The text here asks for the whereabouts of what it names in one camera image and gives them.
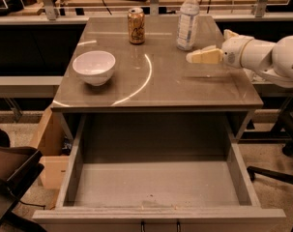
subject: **soda can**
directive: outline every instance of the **soda can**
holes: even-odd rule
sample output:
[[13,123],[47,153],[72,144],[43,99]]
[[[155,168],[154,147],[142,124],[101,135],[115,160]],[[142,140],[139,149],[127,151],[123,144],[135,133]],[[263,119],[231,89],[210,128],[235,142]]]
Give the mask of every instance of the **soda can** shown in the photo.
[[128,12],[129,41],[132,44],[145,42],[145,14],[141,8],[131,8]]

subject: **open drawer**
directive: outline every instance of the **open drawer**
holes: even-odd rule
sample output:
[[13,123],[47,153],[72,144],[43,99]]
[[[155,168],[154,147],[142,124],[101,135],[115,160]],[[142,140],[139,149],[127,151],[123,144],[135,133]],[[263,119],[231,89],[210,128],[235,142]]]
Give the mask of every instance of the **open drawer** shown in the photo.
[[266,232],[283,210],[262,209],[224,112],[86,114],[52,231]]

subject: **plastic bottle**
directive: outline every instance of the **plastic bottle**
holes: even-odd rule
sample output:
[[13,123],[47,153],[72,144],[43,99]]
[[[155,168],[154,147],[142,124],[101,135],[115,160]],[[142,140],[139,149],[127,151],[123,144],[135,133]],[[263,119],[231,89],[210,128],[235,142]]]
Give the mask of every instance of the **plastic bottle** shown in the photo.
[[181,6],[177,30],[177,47],[191,50],[195,43],[199,5],[196,0],[186,0]]

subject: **concrete floor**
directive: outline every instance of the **concrete floor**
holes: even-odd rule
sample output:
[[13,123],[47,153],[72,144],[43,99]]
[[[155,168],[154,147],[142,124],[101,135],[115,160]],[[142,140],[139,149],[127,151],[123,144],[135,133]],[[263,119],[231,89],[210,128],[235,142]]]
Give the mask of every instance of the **concrete floor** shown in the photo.
[[[40,112],[24,114],[18,123],[14,123],[12,114],[0,114],[0,128],[6,131],[12,141],[12,146],[27,145],[32,133],[40,121]],[[255,123],[259,131],[267,131],[272,126],[268,121]],[[246,166],[253,165],[272,169],[293,175],[293,159],[281,152],[282,144],[240,144],[239,148]],[[293,186],[267,177],[256,175],[253,186],[259,197],[262,208],[281,208],[286,213],[286,220],[276,225],[271,232],[290,232],[293,226]],[[36,182],[23,196],[24,202],[44,204],[46,209],[53,209],[57,190],[44,189]],[[18,204],[15,213],[31,219],[36,207]],[[3,225],[0,232],[17,232],[9,225]]]

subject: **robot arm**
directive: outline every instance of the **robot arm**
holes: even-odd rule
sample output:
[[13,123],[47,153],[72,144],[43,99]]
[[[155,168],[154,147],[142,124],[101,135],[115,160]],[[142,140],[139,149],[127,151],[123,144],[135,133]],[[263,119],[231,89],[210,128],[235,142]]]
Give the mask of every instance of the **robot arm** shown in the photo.
[[187,60],[215,64],[203,61],[202,55],[211,56],[210,51],[212,55],[216,52],[217,57],[212,57],[214,61],[218,60],[216,63],[223,61],[234,68],[249,69],[280,87],[293,88],[293,36],[271,43],[225,30],[224,38],[221,49],[206,47],[189,53]]

